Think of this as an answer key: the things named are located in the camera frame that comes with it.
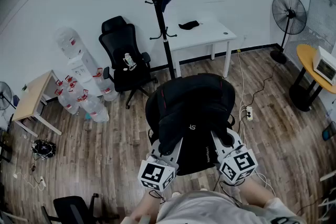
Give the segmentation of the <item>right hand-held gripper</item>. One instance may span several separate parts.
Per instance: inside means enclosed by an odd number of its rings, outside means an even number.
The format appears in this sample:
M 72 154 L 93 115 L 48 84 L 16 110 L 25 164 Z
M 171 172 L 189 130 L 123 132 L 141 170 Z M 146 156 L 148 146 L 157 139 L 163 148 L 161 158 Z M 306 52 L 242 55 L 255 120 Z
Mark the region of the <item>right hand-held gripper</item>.
M 211 135 L 218 156 L 223 155 L 223 145 L 214 131 Z M 227 130 L 228 145 L 234 150 L 228 153 L 222 160 L 219 171 L 224 176 L 225 183 L 240 184 L 249 177 L 257 168 L 258 163 L 252 149 L 242 144 L 240 136 L 233 130 Z

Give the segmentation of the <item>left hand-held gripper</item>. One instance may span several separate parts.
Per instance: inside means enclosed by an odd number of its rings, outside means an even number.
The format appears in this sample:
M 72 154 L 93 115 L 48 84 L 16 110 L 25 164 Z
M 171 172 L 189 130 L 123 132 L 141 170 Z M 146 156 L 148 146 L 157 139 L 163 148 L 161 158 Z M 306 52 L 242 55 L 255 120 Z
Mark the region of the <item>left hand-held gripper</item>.
M 159 139 L 152 144 L 151 152 L 146 160 L 141 162 L 138 173 L 139 183 L 143 187 L 156 191 L 164 191 L 167 188 L 176 177 L 182 142 L 183 138 L 176 144 L 170 158 L 160 156 L 163 155 L 163 146 Z

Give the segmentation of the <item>black backpack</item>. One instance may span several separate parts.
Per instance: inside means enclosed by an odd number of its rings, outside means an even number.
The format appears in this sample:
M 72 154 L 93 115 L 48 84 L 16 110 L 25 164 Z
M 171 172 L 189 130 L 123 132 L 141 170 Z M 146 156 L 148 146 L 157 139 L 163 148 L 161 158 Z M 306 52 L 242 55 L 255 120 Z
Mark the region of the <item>black backpack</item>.
M 228 120 L 234 104 L 234 87 L 219 75 L 199 73 L 170 80 L 146 102 L 145 116 L 153 132 L 149 140 L 159 142 L 161 156 L 181 145 L 178 176 L 212 168 L 218 162 L 213 135 L 224 149 L 234 148 L 235 140 L 227 131 L 233 126 Z

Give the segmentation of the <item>black coat rack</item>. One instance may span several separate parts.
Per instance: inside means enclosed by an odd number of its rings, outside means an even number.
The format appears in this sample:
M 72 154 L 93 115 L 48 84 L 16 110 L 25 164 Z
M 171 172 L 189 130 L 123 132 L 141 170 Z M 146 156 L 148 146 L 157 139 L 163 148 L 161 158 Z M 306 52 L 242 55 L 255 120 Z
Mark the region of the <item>black coat rack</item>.
M 174 66 L 173 66 L 173 58 L 172 58 L 172 53 L 170 49 L 170 44 L 169 44 L 169 37 L 177 37 L 177 35 L 169 35 L 167 33 L 168 27 L 166 26 L 165 20 L 164 20 L 164 15 L 163 12 L 161 11 L 161 3 L 159 0 L 150 0 L 144 1 L 146 4 L 153 5 L 155 9 L 155 14 L 156 14 L 156 19 L 157 23 L 159 26 L 160 34 L 157 37 L 150 37 L 149 40 L 162 40 L 166 59 L 167 59 L 167 67 L 169 69 L 170 77 L 171 79 L 175 79 L 175 72 L 174 72 Z

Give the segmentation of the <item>person's left forearm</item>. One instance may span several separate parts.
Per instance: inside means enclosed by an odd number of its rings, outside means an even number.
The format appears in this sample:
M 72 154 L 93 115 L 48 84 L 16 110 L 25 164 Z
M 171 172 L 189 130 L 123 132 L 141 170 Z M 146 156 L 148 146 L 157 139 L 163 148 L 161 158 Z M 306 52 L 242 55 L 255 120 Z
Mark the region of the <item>person's left forearm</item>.
M 163 194 L 157 190 L 146 190 L 141 201 L 131 213 L 130 218 L 140 222 L 144 216 L 149 217 L 149 224 L 156 224 L 160 204 L 165 201 Z

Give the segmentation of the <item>pile of clear water jugs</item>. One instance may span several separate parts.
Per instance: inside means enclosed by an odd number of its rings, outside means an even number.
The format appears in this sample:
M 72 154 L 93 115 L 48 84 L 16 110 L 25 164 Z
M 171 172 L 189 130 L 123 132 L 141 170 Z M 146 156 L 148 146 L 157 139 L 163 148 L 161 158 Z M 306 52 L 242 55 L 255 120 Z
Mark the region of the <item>pile of clear water jugs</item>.
M 79 112 L 79 108 L 85 112 L 95 122 L 108 122 L 110 117 L 108 109 L 96 96 L 84 89 L 73 77 L 67 76 L 63 81 L 56 81 L 55 95 L 59 103 L 72 115 Z

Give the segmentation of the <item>blue and black chair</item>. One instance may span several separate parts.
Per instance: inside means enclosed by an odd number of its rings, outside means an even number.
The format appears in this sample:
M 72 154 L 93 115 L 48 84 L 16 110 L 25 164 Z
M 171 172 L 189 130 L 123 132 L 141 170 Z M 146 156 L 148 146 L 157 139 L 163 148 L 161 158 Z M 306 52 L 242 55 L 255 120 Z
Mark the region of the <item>blue and black chair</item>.
M 322 132 L 324 141 L 329 140 L 331 137 L 336 136 L 336 122 L 332 121 Z

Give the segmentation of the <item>black swivel chair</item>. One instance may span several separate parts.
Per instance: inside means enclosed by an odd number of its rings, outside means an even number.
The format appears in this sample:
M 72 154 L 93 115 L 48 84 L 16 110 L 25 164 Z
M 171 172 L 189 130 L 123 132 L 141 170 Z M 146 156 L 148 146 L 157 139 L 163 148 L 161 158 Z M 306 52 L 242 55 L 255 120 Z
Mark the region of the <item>black swivel chair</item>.
M 95 217 L 93 213 L 94 203 L 98 197 L 97 193 L 93 193 L 89 207 L 80 196 L 57 198 L 53 201 L 57 216 L 50 216 L 45 206 L 41 206 L 42 215 L 47 224 L 52 224 L 53 221 L 61 224 L 96 224 L 96 222 L 102 224 L 103 221 L 108 223 L 110 220 L 120 219 L 119 215 Z

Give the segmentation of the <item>round yellow table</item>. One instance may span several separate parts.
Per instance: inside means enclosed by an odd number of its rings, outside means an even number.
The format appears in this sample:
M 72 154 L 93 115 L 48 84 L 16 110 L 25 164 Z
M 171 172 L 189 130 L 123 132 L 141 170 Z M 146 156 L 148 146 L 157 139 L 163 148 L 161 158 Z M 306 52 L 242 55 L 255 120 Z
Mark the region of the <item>round yellow table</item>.
M 300 44 L 297 47 L 297 55 L 302 64 L 302 69 L 289 89 L 289 96 L 296 108 L 303 112 L 311 110 L 313 101 L 322 89 L 325 89 L 332 94 L 336 94 L 336 85 L 331 85 L 313 69 L 313 57 L 315 56 L 316 51 L 317 49 L 306 44 Z M 309 87 L 305 89 L 300 85 L 300 82 L 306 73 L 311 75 L 313 81 Z

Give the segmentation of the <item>black mesh office chair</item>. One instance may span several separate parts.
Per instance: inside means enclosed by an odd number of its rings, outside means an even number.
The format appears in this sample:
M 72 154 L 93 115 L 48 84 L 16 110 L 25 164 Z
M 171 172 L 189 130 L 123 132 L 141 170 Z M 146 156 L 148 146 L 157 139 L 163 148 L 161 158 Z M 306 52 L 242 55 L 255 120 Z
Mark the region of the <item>black mesh office chair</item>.
M 147 52 L 139 52 L 135 26 L 126 23 L 122 16 L 103 22 L 101 31 L 99 41 L 111 61 L 111 67 L 103 68 L 103 78 L 113 82 L 116 92 L 131 92 L 125 104 L 129 109 L 129 102 L 137 91 L 149 96 L 143 85 L 152 81 L 157 83 L 157 78 L 150 73 L 151 58 Z M 136 62 L 136 68 L 132 71 L 123 60 L 125 53 L 129 53 Z

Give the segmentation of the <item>black fabric pouch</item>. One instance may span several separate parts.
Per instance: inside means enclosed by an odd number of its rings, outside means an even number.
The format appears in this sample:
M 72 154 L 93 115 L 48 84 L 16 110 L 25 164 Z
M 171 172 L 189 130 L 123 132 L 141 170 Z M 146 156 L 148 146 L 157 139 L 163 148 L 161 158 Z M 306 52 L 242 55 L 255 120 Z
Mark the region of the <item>black fabric pouch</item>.
M 180 29 L 183 29 L 183 30 L 191 30 L 191 29 L 193 29 L 193 28 L 195 28 L 199 25 L 200 25 L 200 23 L 198 21 L 193 20 L 193 21 L 187 22 L 185 24 L 179 24 L 178 26 L 179 26 Z

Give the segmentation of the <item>white microwave oven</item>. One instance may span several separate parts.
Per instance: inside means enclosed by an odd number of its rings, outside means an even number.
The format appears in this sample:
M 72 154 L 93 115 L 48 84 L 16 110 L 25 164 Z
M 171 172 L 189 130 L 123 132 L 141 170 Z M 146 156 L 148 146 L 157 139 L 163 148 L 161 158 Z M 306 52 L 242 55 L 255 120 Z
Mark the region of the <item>white microwave oven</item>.
M 336 58 L 322 47 L 318 47 L 313 57 L 313 69 L 331 85 L 336 85 Z

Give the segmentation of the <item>gray mesh panel board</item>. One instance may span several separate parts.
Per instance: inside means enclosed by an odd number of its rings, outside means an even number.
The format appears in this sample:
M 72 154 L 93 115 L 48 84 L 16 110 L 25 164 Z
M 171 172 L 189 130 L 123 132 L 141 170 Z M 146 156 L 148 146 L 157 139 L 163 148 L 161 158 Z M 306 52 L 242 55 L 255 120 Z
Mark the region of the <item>gray mesh panel board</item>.
M 310 0 L 307 23 L 303 31 L 291 36 L 285 46 L 285 55 L 294 64 L 299 63 L 297 47 L 307 44 L 332 53 L 336 44 L 336 4 L 331 0 Z

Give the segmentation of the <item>small black fan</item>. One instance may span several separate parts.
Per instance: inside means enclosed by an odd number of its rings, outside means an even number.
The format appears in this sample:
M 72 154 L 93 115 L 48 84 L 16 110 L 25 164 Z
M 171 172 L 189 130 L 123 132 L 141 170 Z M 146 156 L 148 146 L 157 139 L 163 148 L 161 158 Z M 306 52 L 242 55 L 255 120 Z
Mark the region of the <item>small black fan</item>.
M 13 105 L 12 91 L 7 83 L 0 81 L 0 111 L 6 110 L 9 106 L 16 109 Z

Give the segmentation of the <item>large black pedestal fan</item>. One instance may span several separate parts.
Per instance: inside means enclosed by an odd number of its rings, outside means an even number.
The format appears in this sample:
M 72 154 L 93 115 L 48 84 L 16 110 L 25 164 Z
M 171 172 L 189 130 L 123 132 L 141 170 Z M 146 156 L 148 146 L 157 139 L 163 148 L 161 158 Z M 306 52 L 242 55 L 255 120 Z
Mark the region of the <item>large black pedestal fan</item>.
M 284 44 L 288 35 L 301 33 L 307 23 L 307 12 L 300 0 L 273 0 L 272 15 L 277 26 L 284 32 L 283 40 L 279 50 L 270 52 L 272 59 L 285 64 L 287 61 L 284 55 Z

